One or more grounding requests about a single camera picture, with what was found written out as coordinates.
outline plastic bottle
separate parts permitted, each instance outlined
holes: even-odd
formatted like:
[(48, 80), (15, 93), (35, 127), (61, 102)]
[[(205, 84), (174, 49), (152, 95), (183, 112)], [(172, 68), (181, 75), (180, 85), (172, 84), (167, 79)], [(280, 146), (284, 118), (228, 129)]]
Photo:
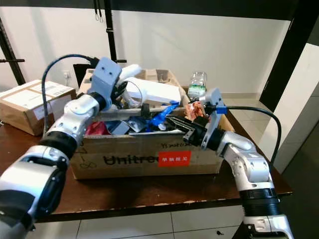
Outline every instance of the plastic bottle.
[(187, 95), (191, 101), (194, 101), (206, 92), (207, 74), (205, 72), (194, 72), (190, 80)]

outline unitree logo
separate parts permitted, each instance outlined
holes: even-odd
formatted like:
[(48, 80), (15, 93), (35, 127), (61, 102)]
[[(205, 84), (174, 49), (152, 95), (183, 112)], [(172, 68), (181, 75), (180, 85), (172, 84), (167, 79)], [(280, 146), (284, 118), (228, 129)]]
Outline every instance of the unitree logo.
[(137, 163), (155, 163), (159, 161), (158, 157), (154, 156), (146, 156), (146, 157), (137, 157), (137, 156), (130, 156), (127, 157), (106, 157), (103, 156), (103, 160), (107, 165), (114, 165), (114, 164), (137, 164)]

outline red label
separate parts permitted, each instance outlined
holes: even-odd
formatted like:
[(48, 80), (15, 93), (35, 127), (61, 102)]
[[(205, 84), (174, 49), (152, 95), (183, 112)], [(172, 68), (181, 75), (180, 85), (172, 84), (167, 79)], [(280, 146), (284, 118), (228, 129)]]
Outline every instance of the red label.
[(191, 151), (159, 152), (159, 167), (188, 166)]

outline dark table top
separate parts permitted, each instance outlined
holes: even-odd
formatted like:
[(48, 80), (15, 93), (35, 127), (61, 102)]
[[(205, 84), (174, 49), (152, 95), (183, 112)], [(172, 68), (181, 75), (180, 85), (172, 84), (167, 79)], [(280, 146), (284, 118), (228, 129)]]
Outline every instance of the dark table top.
[[(231, 113), (228, 113), (227, 118), (238, 134), (251, 139)], [(0, 127), (0, 173), (29, 147), (37, 144), (39, 139), (8, 124)], [(276, 169), (272, 170), (272, 177), (279, 196), (292, 193)], [(60, 205), (53, 214), (40, 221), (91, 219), (239, 204), (239, 193), (231, 168), (225, 161), (219, 174), (206, 175), (75, 180), (69, 168)]]

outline robotic arm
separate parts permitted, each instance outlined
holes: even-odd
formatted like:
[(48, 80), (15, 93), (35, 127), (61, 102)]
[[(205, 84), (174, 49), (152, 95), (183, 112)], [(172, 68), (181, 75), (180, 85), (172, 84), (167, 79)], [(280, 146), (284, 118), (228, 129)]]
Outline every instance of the robotic arm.
[(243, 204), (247, 237), (293, 239), (287, 217), (279, 209), (267, 160), (249, 139), (217, 128), (221, 115), (214, 109), (224, 106), (217, 88), (199, 101), (210, 114), (210, 122), (201, 117), (193, 122), (177, 116), (167, 116), (166, 120), (186, 133), (184, 141), (210, 148), (229, 163)]
[(87, 126), (112, 105), (121, 67), (102, 58), (88, 95), (70, 101), (64, 115), (0, 178), (0, 239), (22, 239), (35, 221), (52, 213), (60, 202), (69, 160)]

